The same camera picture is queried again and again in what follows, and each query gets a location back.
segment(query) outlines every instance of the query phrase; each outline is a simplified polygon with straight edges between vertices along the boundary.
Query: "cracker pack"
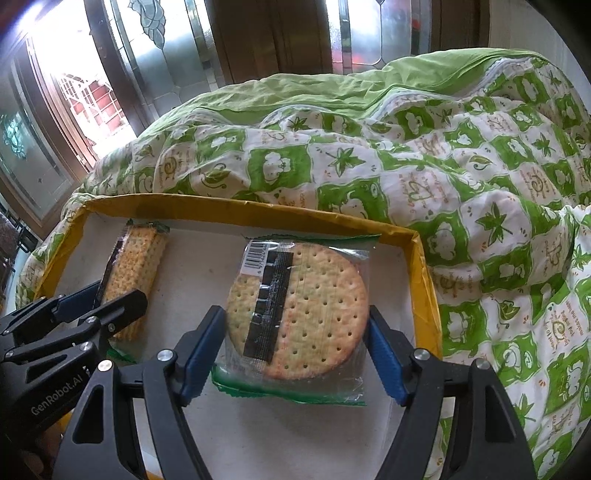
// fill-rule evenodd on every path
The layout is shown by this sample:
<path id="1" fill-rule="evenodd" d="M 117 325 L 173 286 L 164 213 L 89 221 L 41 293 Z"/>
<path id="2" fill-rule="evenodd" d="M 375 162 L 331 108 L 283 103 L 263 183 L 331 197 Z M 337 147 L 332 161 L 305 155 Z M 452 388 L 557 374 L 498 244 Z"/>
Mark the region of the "cracker pack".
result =
<path id="1" fill-rule="evenodd" d="M 127 222 L 107 262 L 95 308 L 135 288 L 149 296 L 169 231 L 159 222 L 134 224 L 131 219 Z M 117 333 L 115 339 L 135 340 L 143 322 L 143 317 L 136 320 Z"/>
<path id="2" fill-rule="evenodd" d="M 363 404 L 369 252 L 376 236 L 250 240 L 226 305 L 214 384 L 242 397 Z"/>

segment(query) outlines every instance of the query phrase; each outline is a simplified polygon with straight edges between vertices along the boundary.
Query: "green and white comforter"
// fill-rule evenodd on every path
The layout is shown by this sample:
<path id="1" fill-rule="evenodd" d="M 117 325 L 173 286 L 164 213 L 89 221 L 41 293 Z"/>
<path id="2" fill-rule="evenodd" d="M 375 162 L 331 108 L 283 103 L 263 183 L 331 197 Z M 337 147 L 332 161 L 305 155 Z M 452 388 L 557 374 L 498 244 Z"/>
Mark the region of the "green and white comforter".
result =
<path id="1" fill-rule="evenodd" d="M 407 226 L 423 240 L 445 357 L 493 364 L 549 478 L 591 417 L 590 128 L 571 83 L 528 52 L 229 86 L 97 164 L 28 260 L 17 301 L 31 301 L 95 196 L 246 199 Z M 451 415 L 446 404 L 428 477 L 443 465 Z"/>

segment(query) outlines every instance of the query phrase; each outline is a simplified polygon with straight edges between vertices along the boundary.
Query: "rectangular cracker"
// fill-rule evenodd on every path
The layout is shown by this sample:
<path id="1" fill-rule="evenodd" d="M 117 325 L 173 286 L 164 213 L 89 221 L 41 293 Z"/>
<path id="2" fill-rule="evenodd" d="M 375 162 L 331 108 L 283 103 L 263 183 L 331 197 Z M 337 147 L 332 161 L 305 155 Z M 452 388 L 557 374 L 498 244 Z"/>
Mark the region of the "rectangular cracker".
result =
<path id="1" fill-rule="evenodd" d="M 167 239 L 168 235 L 154 225 L 129 226 L 126 240 L 109 276 L 102 303 L 135 288 L 148 297 Z M 119 340 L 134 340 L 139 334 L 144 318 L 136 320 L 115 337 Z"/>

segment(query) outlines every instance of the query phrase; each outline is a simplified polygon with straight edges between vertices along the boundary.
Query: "barcode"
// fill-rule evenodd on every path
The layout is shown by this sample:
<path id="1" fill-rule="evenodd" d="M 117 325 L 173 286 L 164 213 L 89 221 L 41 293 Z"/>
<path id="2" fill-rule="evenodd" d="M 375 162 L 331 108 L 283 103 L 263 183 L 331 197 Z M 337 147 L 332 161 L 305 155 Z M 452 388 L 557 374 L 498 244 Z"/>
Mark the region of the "barcode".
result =
<path id="1" fill-rule="evenodd" d="M 269 245 L 265 242 L 251 242 L 246 247 L 242 260 L 241 273 L 247 275 L 262 275 L 267 261 Z"/>

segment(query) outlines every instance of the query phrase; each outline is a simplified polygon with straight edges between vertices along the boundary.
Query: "black label strip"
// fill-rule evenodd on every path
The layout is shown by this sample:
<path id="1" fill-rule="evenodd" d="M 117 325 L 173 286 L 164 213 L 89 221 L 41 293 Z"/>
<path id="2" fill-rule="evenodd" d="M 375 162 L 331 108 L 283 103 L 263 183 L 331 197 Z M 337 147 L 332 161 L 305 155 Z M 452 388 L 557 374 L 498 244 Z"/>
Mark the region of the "black label strip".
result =
<path id="1" fill-rule="evenodd" d="M 252 314 L 244 356 L 271 362 L 290 281 L 294 254 L 270 250 Z"/>
<path id="2" fill-rule="evenodd" d="M 103 274 L 103 278 L 100 281 L 99 289 L 96 292 L 95 302 L 92 306 L 93 309 L 97 309 L 100 307 L 100 304 L 103 301 L 103 296 L 105 295 L 105 290 L 107 288 L 107 283 L 111 277 L 111 273 L 113 272 L 113 267 L 117 263 L 117 259 L 119 258 L 119 254 L 125 243 L 127 242 L 127 238 L 129 237 L 129 226 L 126 226 L 119 238 L 117 239 L 117 243 L 115 244 L 115 248 L 109 257 L 109 261 L 107 262 L 107 266 L 105 268 L 105 273 Z"/>

